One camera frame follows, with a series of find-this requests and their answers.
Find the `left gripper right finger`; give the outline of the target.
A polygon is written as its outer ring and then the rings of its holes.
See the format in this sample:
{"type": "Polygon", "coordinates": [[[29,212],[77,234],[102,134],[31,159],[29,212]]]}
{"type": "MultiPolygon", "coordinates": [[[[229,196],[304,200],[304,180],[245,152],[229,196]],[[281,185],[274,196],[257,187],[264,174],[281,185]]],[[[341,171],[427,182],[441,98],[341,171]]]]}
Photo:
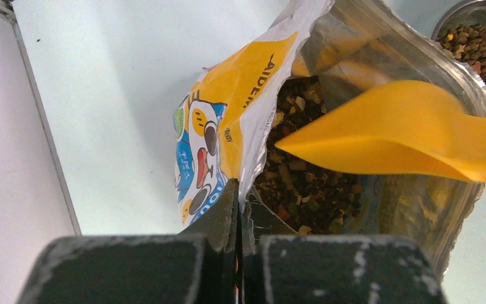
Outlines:
{"type": "Polygon", "coordinates": [[[259,199],[242,214],[243,303],[445,303],[422,251],[395,236],[296,236],[259,199]]]}

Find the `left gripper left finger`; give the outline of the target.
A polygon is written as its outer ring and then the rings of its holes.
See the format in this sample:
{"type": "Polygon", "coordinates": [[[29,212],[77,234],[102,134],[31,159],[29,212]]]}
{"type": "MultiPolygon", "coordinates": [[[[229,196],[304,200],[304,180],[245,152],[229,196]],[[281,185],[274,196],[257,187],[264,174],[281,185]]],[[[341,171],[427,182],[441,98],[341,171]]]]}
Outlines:
{"type": "Polygon", "coordinates": [[[175,235],[61,237],[37,257],[19,303],[238,303],[238,183],[175,235]]]}

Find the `yellow plastic scoop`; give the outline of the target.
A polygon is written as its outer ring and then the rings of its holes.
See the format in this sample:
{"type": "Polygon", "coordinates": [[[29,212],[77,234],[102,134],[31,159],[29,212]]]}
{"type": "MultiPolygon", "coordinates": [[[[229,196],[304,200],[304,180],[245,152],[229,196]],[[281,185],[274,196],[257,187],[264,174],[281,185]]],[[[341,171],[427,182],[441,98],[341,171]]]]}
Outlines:
{"type": "Polygon", "coordinates": [[[486,118],[416,80],[370,89],[283,138],[277,148],[329,170],[486,182],[486,118]]]}

